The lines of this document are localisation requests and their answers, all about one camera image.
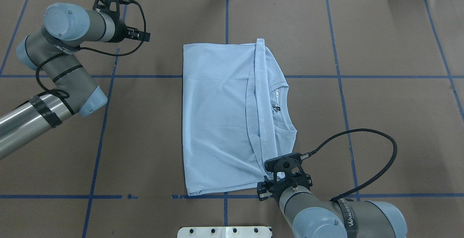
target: light blue joint cover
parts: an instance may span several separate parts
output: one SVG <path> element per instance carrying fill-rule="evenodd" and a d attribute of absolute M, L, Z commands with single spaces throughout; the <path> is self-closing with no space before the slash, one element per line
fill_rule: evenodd
<path fill-rule="evenodd" d="M 63 41 L 82 38 L 90 27 L 90 18 L 85 9 L 76 4 L 54 3 L 43 16 L 47 31 Z"/>
<path fill-rule="evenodd" d="M 295 238 L 348 238 L 343 221 L 320 207 L 301 210 L 293 220 L 292 230 Z"/>
<path fill-rule="evenodd" d="M 390 221 L 396 238 L 406 238 L 407 225 L 403 214 L 396 206 L 387 202 L 368 201 L 378 207 Z"/>
<path fill-rule="evenodd" d="M 28 52 L 26 51 L 26 40 L 27 39 L 28 38 L 26 37 L 18 45 L 18 47 L 16 48 L 16 55 L 18 56 L 21 63 L 25 64 L 26 66 L 28 66 L 28 68 L 32 70 L 36 70 L 37 66 L 31 61 L 31 59 L 28 56 Z"/>
<path fill-rule="evenodd" d="M 100 86 L 97 86 L 95 91 L 93 91 L 87 99 L 86 103 L 81 107 L 81 110 L 79 110 L 79 114 L 86 117 L 104 106 L 106 102 L 108 102 L 108 98 L 106 98 L 105 94 L 100 89 Z"/>

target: black strap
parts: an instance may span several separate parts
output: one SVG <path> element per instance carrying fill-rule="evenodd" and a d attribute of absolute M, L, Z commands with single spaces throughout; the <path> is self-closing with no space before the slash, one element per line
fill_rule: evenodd
<path fill-rule="evenodd" d="M 45 26 L 42 26 L 42 35 L 48 41 L 48 43 L 52 44 L 55 48 L 61 50 L 65 54 L 72 55 L 80 50 L 79 48 L 73 48 L 71 46 L 68 46 L 65 43 L 61 42 L 59 39 L 52 36 L 50 33 L 48 33 Z"/>
<path fill-rule="evenodd" d="M 60 124 L 63 124 L 59 117 L 48 108 L 47 104 L 45 104 L 39 96 L 35 95 L 31 97 L 29 102 L 52 128 L 56 128 Z"/>
<path fill-rule="evenodd" d="M 338 206 L 340 206 L 341 214 L 343 215 L 343 222 L 345 223 L 345 229 L 347 230 L 348 238 L 356 238 L 358 235 L 358 221 L 353 208 L 348 202 L 341 198 L 337 200 Z"/>
<path fill-rule="evenodd" d="M 64 71 L 63 73 L 59 74 L 58 76 L 55 76 L 55 78 L 52 79 L 53 83 L 55 83 L 56 81 L 58 81 L 58 79 L 60 79 L 60 78 L 62 78 L 62 77 L 64 77 L 64 76 L 66 76 L 67 74 L 69 74 L 69 73 L 73 72 L 74 70 L 79 69 L 79 68 L 81 68 L 81 67 L 83 67 L 83 66 L 82 66 L 82 65 L 73 66 L 72 68 L 70 68 L 70 69 Z"/>

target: folded shirt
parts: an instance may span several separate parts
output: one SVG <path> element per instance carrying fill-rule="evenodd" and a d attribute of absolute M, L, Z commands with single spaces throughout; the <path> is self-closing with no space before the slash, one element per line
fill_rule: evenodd
<path fill-rule="evenodd" d="M 184 45 L 182 136 L 189 195 L 256 187 L 264 162 L 290 153 L 289 86 L 261 38 Z"/>

